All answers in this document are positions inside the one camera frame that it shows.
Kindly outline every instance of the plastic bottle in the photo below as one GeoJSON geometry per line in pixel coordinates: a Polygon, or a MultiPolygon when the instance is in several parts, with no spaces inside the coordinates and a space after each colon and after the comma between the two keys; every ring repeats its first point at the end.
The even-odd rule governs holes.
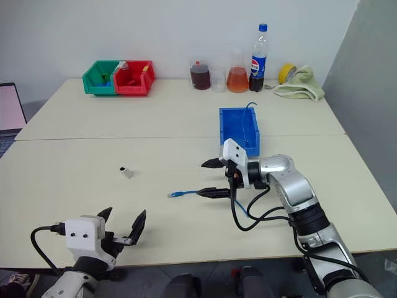
{"type": "Polygon", "coordinates": [[[243,93],[248,90],[248,76],[241,50],[234,49],[232,52],[232,64],[226,85],[234,93],[243,93]]]}
{"type": "Polygon", "coordinates": [[[249,76],[249,89],[259,92],[263,87],[265,64],[267,56],[267,24],[259,24],[258,40],[254,45],[252,54],[251,74],[249,76]]]}

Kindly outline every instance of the bottle label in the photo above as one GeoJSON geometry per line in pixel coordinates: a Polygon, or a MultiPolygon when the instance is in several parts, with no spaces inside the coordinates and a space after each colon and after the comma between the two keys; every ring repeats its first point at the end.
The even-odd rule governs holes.
{"type": "Polygon", "coordinates": [[[251,77],[255,79],[262,79],[265,76],[266,57],[258,58],[252,56],[251,62],[251,77]]]}

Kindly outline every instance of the bottle cap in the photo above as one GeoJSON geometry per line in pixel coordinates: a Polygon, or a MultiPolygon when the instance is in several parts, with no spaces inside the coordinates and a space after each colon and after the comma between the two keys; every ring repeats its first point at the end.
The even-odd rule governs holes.
{"type": "Polygon", "coordinates": [[[267,32],[267,24],[259,24],[259,31],[267,32]]]}

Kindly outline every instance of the green plastic bin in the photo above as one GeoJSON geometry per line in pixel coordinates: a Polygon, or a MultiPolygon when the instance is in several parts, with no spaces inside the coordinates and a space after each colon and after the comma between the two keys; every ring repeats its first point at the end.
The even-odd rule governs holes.
{"type": "Polygon", "coordinates": [[[120,61],[98,60],[83,75],[84,91],[94,95],[117,95],[114,86],[114,72],[120,61]],[[110,86],[99,86],[106,83],[110,78],[110,86]]]}

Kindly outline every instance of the red plastic bin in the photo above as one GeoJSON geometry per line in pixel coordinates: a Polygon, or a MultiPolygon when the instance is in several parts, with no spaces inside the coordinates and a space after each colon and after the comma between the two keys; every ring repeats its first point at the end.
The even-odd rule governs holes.
{"type": "Polygon", "coordinates": [[[124,61],[114,74],[115,90],[120,95],[145,96],[155,79],[152,61],[124,61]]]}

